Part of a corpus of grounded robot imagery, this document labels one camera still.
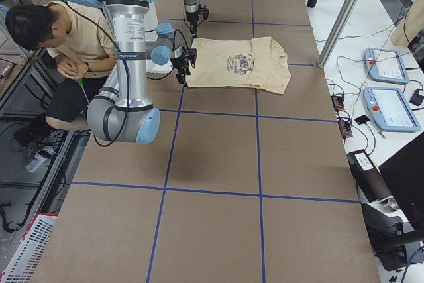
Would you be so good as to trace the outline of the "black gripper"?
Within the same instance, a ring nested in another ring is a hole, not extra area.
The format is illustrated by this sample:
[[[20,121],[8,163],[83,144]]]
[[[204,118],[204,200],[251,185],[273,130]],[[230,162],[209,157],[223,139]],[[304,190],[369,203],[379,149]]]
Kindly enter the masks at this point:
[[[190,65],[195,67],[195,61],[197,58],[197,50],[195,48],[177,48],[173,56],[171,57],[171,63],[177,70],[176,78],[179,84],[185,84],[185,76],[189,76]]]
[[[193,38],[197,38],[197,28],[209,18],[209,8],[205,5],[184,5],[184,19]]]

